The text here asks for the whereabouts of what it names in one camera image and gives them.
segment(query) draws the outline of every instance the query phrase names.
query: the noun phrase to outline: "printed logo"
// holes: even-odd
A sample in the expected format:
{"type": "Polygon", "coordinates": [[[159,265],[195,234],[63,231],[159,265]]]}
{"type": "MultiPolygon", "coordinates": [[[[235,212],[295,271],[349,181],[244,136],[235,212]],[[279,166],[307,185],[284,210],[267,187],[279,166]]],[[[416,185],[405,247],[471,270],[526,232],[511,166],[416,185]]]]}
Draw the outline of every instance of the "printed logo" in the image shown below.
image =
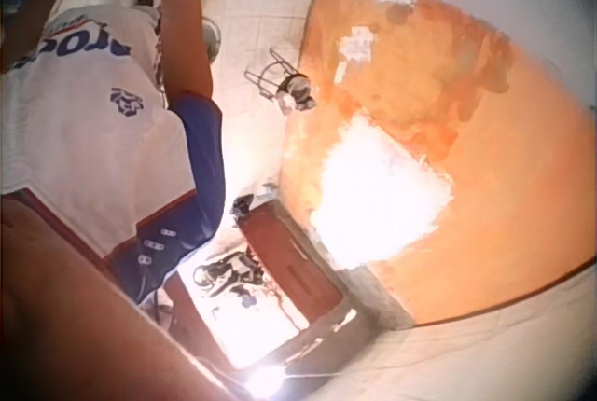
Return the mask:
{"type": "Polygon", "coordinates": [[[110,101],[118,106],[118,111],[125,117],[137,115],[143,109],[143,99],[140,96],[127,92],[120,87],[113,87],[110,101]]]}

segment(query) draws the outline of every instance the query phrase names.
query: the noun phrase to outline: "white t-shirt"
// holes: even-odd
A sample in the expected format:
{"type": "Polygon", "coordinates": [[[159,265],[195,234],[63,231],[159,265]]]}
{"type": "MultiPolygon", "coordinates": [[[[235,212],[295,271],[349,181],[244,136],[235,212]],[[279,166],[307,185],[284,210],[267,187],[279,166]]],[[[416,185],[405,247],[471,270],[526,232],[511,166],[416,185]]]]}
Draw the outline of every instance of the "white t-shirt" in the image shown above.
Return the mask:
{"type": "Polygon", "coordinates": [[[2,86],[2,194],[136,301],[213,237],[224,204],[221,114],[195,95],[164,108],[156,27],[146,10],[67,11],[2,86]]]}

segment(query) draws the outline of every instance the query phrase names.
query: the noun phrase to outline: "light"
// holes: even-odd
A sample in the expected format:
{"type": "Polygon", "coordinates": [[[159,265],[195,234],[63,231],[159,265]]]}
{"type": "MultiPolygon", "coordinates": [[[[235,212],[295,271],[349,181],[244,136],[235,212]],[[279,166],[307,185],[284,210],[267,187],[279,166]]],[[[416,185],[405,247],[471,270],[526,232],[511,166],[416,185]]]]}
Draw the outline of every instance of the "light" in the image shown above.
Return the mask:
{"type": "Polygon", "coordinates": [[[257,370],[246,382],[245,387],[256,399],[267,399],[274,395],[286,378],[281,366],[266,366],[257,370]]]}
{"type": "Polygon", "coordinates": [[[348,311],[348,313],[346,314],[346,317],[344,317],[344,320],[342,320],[341,323],[339,323],[336,326],[334,326],[333,331],[335,333],[337,333],[338,331],[340,331],[340,328],[342,328],[343,326],[345,326],[346,324],[348,324],[349,322],[351,322],[355,317],[356,317],[356,311],[355,310],[348,311]]]}

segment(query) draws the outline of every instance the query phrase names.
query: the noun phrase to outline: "blue sleeve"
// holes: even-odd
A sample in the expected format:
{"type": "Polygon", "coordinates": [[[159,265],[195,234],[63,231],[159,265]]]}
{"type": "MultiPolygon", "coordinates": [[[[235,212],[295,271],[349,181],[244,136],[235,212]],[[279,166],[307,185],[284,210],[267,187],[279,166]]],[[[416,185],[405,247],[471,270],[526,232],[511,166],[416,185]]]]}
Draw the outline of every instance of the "blue sleeve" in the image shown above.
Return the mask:
{"type": "Polygon", "coordinates": [[[202,228],[212,239],[224,213],[226,178],[222,155],[222,112],[211,100],[185,94],[171,109],[183,122],[188,156],[204,212],[202,228]]]}
{"type": "Polygon", "coordinates": [[[160,287],[185,256],[214,237],[224,213],[221,111],[211,100],[191,94],[171,110],[185,128],[196,191],[141,222],[136,237],[108,259],[122,290],[136,303],[160,287]]]}

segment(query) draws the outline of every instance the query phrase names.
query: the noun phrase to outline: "person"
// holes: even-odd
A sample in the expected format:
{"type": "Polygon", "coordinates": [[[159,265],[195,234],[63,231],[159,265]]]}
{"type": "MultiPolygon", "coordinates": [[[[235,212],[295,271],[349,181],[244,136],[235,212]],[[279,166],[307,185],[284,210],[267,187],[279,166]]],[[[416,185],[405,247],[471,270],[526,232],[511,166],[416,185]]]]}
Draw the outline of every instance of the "person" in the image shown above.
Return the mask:
{"type": "Polygon", "coordinates": [[[3,26],[3,201],[140,304],[224,210],[201,0],[71,9],[44,27],[55,2],[24,0],[3,26]]]}
{"type": "Polygon", "coordinates": [[[2,204],[0,398],[246,399],[32,209],[2,204]]]}

